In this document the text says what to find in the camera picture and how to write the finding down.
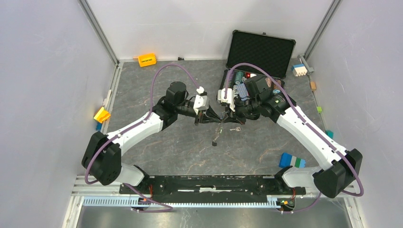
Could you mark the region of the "small silver key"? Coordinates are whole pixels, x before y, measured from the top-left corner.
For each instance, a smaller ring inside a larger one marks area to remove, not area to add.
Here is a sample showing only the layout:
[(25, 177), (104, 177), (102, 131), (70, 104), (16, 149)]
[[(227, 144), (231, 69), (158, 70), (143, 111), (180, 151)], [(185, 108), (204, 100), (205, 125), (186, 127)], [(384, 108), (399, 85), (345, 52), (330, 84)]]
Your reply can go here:
[(240, 132), (241, 128), (240, 127), (235, 127), (235, 128), (230, 129), (230, 131)]

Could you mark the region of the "metal keyring with tags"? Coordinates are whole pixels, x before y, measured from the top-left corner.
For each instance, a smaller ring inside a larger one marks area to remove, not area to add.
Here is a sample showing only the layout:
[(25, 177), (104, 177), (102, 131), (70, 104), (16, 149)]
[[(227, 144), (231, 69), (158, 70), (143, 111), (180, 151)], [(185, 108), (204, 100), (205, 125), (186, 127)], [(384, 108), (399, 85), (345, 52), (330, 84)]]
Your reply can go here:
[(218, 124), (218, 127), (214, 131), (212, 146), (217, 146), (217, 140), (219, 136), (222, 134), (223, 126), (224, 126), (224, 119), (221, 120), (221, 122)]

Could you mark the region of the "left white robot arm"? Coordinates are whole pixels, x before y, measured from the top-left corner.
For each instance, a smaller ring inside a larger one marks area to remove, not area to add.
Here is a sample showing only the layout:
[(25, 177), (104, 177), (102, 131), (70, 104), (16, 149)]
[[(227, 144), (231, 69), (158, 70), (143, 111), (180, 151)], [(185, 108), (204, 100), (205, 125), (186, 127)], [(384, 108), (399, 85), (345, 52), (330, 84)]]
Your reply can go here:
[(149, 189), (145, 172), (136, 166), (122, 163), (122, 155), (148, 136), (161, 132), (173, 124), (179, 115), (192, 117), (195, 124), (219, 123), (221, 118), (209, 105), (206, 92), (188, 98), (186, 85), (172, 82), (150, 112), (114, 132), (94, 133), (82, 159), (86, 175), (106, 186), (114, 181), (130, 184), (137, 193)]

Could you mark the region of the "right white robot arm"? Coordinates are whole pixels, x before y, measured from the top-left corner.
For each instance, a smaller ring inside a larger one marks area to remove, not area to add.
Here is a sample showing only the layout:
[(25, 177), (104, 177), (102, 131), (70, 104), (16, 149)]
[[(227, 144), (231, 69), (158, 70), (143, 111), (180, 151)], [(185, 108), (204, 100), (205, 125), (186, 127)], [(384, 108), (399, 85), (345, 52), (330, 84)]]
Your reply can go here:
[(287, 166), (275, 179), (277, 192), (286, 194), (296, 187), (316, 188), (320, 193), (335, 198), (339, 193), (361, 197), (364, 187), (358, 177), (363, 156), (357, 150), (348, 151), (321, 131), (297, 106), (283, 87), (271, 77), (280, 92), (271, 97), (271, 119), (291, 133), (317, 160), (317, 167)]

